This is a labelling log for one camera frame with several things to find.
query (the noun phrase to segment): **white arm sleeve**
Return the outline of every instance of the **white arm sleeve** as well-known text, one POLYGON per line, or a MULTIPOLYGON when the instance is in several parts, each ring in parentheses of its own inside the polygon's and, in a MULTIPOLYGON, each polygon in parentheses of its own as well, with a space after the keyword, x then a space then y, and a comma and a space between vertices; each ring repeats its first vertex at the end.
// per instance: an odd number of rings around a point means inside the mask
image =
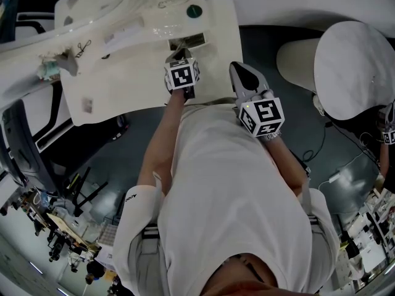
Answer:
POLYGON ((312 259, 310 280, 304 292, 315 293, 335 270, 340 241, 326 205, 325 196, 317 189, 310 189, 312 225, 312 259))
POLYGON ((114 266, 122 285, 130 290, 133 279, 128 264, 130 244, 149 223, 156 222, 163 199, 160 178, 154 176, 156 187, 135 186, 127 192, 114 241, 114 266))

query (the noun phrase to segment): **hand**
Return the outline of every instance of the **hand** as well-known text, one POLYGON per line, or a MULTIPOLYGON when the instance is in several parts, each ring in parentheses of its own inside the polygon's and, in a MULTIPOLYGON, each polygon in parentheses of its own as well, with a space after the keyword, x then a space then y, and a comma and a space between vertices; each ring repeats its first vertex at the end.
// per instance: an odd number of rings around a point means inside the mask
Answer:
POLYGON ((177 89, 174 90, 167 106, 184 106, 185 98, 184 98, 184 90, 177 89))

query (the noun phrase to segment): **laboratory room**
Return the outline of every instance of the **laboratory room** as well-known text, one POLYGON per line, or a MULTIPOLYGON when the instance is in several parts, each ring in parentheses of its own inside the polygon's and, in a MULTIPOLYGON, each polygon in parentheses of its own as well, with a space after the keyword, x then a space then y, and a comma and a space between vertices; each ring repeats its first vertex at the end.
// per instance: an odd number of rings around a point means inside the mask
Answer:
POLYGON ((0 296, 395 295, 394 14, 0 0, 0 296))

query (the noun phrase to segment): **green button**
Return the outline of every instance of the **green button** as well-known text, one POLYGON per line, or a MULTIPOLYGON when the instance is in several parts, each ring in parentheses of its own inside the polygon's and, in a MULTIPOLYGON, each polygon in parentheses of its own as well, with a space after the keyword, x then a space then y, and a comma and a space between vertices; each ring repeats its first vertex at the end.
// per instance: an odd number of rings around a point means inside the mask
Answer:
POLYGON ((202 13, 203 13, 202 8, 195 4, 190 5, 186 10, 186 14, 188 15, 188 17, 191 17, 192 19, 196 19, 197 17, 200 17, 202 13))

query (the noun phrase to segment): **concrete floor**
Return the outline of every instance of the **concrete floor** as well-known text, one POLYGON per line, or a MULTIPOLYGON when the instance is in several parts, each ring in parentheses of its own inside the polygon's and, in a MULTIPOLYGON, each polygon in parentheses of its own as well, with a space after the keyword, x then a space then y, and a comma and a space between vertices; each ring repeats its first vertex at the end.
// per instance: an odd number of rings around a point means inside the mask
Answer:
MULTIPOLYGON (((285 143, 299 158, 307 150, 315 152, 322 143, 324 125, 329 119, 317 112, 312 104, 311 92, 281 77, 276 66, 276 54, 280 46, 288 41, 316 38, 322 33, 284 27, 242 27, 240 32, 244 62, 261 71, 276 96, 281 99, 286 118, 282 127, 285 143)), ((109 182, 93 200, 92 214, 98 221, 102 221, 105 216, 112 218, 123 194, 135 185, 144 150, 162 113, 163 108, 155 108, 127 114, 130 124, 127 133, 104 146, 87 164, 92 167, 88 182, 109 182)), ((327 128, 321 152, 308 163, 312 170, 310 186, 318 188, 360 153, 361 150, 336 129, 327 128)), ((343 223, 347 224, 356 216, 372 189, 377 170, 365 155, 355 159, 343 170, 346 173, 343 180, 325 183, 320 190, 326 197, 330 212, 339 214, 343 223)), ((88 194, 92 189, 93 186, 87 183, 83 192, 88 194)))

